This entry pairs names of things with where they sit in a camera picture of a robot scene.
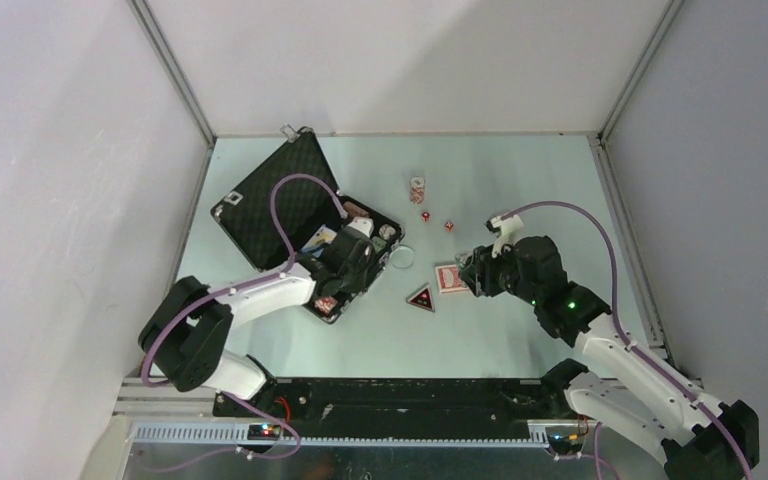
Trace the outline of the black aluminium poker case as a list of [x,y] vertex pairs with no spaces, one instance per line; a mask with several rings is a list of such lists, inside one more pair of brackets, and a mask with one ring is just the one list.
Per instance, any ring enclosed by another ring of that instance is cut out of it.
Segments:
[[365,293],[383,271],[393,250],[405,236],[403,227],[390,217],[343,194],[313,129],[294,131],[252,173],[229,191],[211,210],[214,220],[259,271],[271,270],[300,249],[321,225],[336,233],[349,218],[344,202],[366,209],[374,221],[374,236],[383,224],[397,234],[376,253],[376,265],[368,271],[368,287],[357,294],[341,294],[330,317],[319,313],[314,302],[306,308],[327,324],[334,323],[355,297]]

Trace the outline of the green white chip stack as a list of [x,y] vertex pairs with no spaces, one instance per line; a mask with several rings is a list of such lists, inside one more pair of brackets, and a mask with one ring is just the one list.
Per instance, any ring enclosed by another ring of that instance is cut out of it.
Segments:
[[390,224],[383,224],[378,230],[378,236],[384,241],[389,241],[397,234],[397,230]]

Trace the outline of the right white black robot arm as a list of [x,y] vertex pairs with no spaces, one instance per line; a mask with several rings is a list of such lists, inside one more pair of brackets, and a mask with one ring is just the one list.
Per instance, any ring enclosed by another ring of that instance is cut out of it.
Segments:
[[747,479],[758,465],[757,413],[743,401],[721,402],[637,342],[605,301],[569,280],[550,238],[477,247],[458,276],[477,297],[505,293],[530,304],[550,337],[623,386],[566,359],[541,379],[551,416],[575,412],[597,421],[648,453],[670,479]]

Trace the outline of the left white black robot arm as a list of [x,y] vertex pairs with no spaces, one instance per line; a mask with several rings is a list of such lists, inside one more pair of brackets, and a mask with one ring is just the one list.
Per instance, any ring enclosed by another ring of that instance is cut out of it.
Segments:
[[138,336],[144,366],[157,366],[180,392],[209,387],[236,396],[252,416],[268,414],[276,403],[270,375],[252,356],[228,350],[229,334],[284,308],[364,290],[377,263],[371,234],[361,218],[339,230],[319,255],[294,254],[250,280],[223,287],[193,276],[177,281]]

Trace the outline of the red playing card deck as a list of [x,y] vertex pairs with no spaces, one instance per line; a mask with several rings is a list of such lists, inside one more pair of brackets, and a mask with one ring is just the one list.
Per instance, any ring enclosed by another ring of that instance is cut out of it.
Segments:
[[440,294],[468,292],[469,287],[461,280],[456,264],[442,264],[434,267],[435,278]]

